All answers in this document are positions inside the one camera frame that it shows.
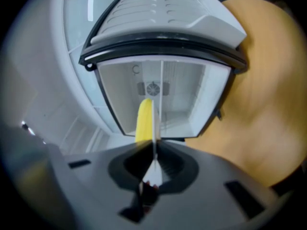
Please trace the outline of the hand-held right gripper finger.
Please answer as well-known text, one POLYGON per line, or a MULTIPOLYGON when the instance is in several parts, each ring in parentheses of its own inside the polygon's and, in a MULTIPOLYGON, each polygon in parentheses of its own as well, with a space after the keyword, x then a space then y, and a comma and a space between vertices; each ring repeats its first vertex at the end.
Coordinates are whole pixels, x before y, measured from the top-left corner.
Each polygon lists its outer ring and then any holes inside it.
POLYGON ((153 143, 153 160, 149 166, 143 181, 149 182, 150 186, 160 186, 162 184, 162 169, 158 162, 157 141, 160 139, 159 114, 152 101, 152 143, 153 143))

